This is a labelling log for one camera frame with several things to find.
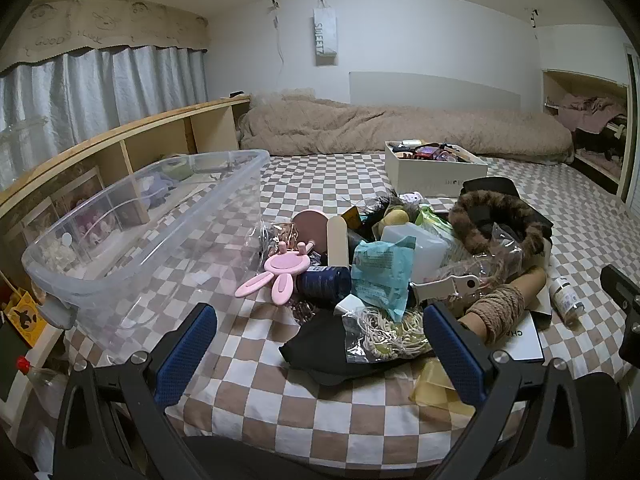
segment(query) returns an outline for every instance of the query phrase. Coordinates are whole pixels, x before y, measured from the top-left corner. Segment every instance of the silver curtain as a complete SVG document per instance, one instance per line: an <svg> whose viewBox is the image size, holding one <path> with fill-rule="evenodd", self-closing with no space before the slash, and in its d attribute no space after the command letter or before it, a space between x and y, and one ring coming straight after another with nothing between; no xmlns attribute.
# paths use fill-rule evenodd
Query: silver curtain
<svg viewBox="0 0 640 480"><path fill-rule="evenodd" d="M91 137L206 102L204 51L82 49L0 76L0 189Z"/></svg>

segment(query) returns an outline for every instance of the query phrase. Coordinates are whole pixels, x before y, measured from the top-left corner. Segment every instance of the white wall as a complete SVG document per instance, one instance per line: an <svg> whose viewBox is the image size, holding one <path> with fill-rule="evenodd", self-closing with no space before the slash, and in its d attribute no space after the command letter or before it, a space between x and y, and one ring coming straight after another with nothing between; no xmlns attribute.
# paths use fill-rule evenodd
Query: white wall
<svg viewBox="0 0 640 480"><path fill-rule="evenodd" d="M537 29L543 69L595 75L629 83L622 28L599 25L555 25Z"/></svg>
<svg viewBox="0 0 640 480"><path fill-rule="evenodd" d="M493 86L520 94L523 109L540 110L540 54L529 23L463 0L325 1L337 13L335 66L317 65L318 0L278 0L282 68L270 0L212 18L210 97L313 87L319 98L349 102L349 72L370 70Z"/></svg>

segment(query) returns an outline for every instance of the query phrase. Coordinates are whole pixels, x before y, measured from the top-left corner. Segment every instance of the beige valance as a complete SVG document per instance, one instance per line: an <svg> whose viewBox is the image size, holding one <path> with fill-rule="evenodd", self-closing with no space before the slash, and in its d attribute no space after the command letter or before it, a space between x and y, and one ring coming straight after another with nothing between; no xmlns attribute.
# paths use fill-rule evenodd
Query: beige valance
<svg viewBox="0 0 640 480"><path fill-rule="evenodd" d="M50 0L29 6L0 50L0 72L76 48L177 46L206 49L202 16L144 0Z"/></svg>

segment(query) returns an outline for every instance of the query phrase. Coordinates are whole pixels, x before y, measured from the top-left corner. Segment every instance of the brown fur ring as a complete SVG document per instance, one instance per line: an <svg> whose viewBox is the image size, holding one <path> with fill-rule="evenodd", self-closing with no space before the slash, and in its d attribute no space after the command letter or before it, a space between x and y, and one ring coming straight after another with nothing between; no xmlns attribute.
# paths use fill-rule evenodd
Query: brown fur ring
<svg viewBox="0 0 640 480"><path fill-rule="evenodd" d="M520 246L524 252L524 260L544 250L542 224L527 222L527 217L533 215L534 211L526 202L495 191L471 191L461 195L449 212L449 223L471 254L483 253L489 247L489 240L482 235L466 212L470 207L479 205L488 206L492 212L507 213L518 227L523 228L526 237Z"/></svg>

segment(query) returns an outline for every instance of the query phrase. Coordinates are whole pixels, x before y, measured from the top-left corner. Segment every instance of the pink bunny-shaped object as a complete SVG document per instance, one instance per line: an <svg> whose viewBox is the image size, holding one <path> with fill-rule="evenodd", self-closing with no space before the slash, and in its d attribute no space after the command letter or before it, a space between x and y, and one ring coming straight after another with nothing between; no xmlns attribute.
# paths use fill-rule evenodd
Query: pink bunny-shaped object
<svg viewBox="0 0 640 480"><path fill-rule="evenodd" d="M302 274L311 265L308 253L313 246L313 242L306 245L300 242L297 251L287 251L285 242L278 243L278 253L268 258L264 263L266 272L258 274L240 285L236 290L236 298L244 298L253 294L276 278L271 288L271 299L276 305L287 303L293 294L293 277Z"/></svg>

